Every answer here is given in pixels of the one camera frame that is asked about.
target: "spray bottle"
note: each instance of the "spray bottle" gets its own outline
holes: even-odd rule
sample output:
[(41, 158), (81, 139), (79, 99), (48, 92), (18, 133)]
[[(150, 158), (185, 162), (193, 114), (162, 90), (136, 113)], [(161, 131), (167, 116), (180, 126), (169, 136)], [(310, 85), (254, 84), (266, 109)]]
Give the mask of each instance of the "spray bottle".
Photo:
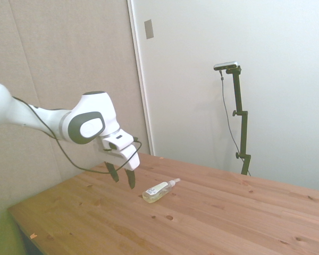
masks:
[(175, 186), (176, 182), (179, 182), (181, 179), (177, 178), (168, 182), (162, 182), (147, 191), (144, 191), (142, 196), (145, 201), (148, 203), (156, 202), (162, 196), (171, 191), (172, 187)]

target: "beige wall panel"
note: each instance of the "beige wall panel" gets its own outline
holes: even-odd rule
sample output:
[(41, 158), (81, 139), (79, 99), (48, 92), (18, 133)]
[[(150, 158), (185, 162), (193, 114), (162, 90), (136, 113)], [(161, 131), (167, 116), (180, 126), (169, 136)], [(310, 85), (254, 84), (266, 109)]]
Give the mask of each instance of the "beige wall panel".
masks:
[[(36, 92), (43, 108), (72, 109), (87, 91), (110, 95), (121, 127), (144, 142), (144, 111), (126, 0), (11, 1)], [(52, 142), (62, 179), (79, 173)], [(102, 160), (93, 143), (62, 143), (73, 161)]]
[[(8, 1), (0, 1), (0, 83), (38, 104)], [(6, 208), (61, 182), (48, 137), (20, 126), (0, 126), (0, 254), (24, 254)]]

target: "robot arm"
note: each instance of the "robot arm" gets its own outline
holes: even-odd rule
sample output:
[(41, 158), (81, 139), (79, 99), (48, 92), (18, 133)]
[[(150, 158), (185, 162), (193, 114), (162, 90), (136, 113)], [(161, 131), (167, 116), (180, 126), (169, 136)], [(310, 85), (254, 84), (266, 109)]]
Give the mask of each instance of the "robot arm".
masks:
[(96, 140), (114, 180), (118, 181), (118, 176), (113, 165), (123, 165), (130, 186), (135, 185), (133, 170), (139, 166), (139, 157), (132, 145), (134, 138), (120, 129), (112, 101), (103, 91), (83, 94), (73, 110), (47, 110), (12, 97), (0, 84), (0, 124), (5, 123), (41, 130), (52, 138), (80, 145)]

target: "bottle cap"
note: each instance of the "bottle cap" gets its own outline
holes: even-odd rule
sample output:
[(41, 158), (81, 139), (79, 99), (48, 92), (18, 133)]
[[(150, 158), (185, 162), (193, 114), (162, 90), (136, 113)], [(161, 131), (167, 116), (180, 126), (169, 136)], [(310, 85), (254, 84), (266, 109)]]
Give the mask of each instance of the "bottle cap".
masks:
[(175, 180), (169, 181), (171, 184), (171, 187), (175, 186), (176, 182), (179, 182), (180, 180), (181, 180), (180, 178), (176, 178)]

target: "wood grain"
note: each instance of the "wood grain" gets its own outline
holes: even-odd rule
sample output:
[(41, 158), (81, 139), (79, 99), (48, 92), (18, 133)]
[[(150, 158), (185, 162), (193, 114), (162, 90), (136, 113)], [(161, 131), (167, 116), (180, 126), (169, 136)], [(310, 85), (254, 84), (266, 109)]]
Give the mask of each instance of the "wood grain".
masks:
[[(44, 254), (319, 255), (319, 191), (140, 154), (124, 171), (82, 173), (11, 208)], [(94, 167), (106, 171), (103, 164)], [(155, 203), (143, 191), (181, 182)]]

